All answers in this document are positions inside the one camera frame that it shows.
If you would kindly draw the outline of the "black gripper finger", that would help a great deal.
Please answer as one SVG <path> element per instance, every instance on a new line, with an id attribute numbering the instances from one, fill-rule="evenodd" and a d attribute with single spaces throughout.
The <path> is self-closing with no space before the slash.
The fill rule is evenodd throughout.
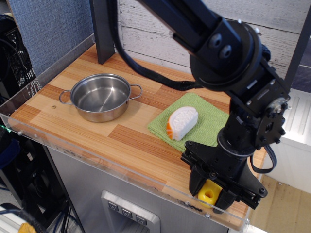
<path id="1" fill-rule="evenodd" d="M 198 194 L 205 184 L 206 179 L 207 176 L 202 170 L 197 167 L 192 168 L 189 179 L 189 191 L 192 196 L 196 196 Z"/>
<path id="2" fill-rule="evenodd" d="M 239 201 L 239 196 L 236 193 L 234 193 L 230 189 L 223 189 L 219 194 L 219 197 L 216 201 L 215 208 L 213 209 L 213 212 L 216 214 L 222 214 L 236 200 Z"/>

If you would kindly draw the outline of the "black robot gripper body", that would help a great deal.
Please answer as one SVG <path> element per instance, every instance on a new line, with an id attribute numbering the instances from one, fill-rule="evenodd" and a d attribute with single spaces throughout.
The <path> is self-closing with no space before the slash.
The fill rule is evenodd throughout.
<path id="1" fill-rule="evenodd" d="M 185 143 L 186 150 L 181 160 L 190 166 L 202 170 L 206 180 L 212 180 L 222 189 L 230 189 L 239 196 L 239 201 L 256 209 L 260 200 L 268 192 L 253 175 L 247 159 L 254 155 L 255 149 L 234 150 L 230 145 L 218 142 L 215 147 L 193 141 Z"/>

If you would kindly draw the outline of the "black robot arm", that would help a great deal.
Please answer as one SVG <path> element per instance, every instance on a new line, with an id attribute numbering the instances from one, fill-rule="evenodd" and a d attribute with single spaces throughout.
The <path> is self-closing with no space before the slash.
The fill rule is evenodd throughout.
<path id="1" fill-rule="evenodd" d="M 231 98 L 216 146 L 185 143 L 182 160 L 190 166 L 191 194 L 196 196 L 212 180 L 222 188 L 214 213 L 239 201 L 255 209 L 267 190 L 253 175 L 262 173 L 253 165 L 253 155 L 264 148 L 276 161 L 271 144 L 285 134 L 283 114 L 290 99 L 284 80 L 269 66 L 270 55 L 249 25 L 225 20 L 200 0 L 145 0 L 143 5 L 189 52 L 196 83 Z"/>

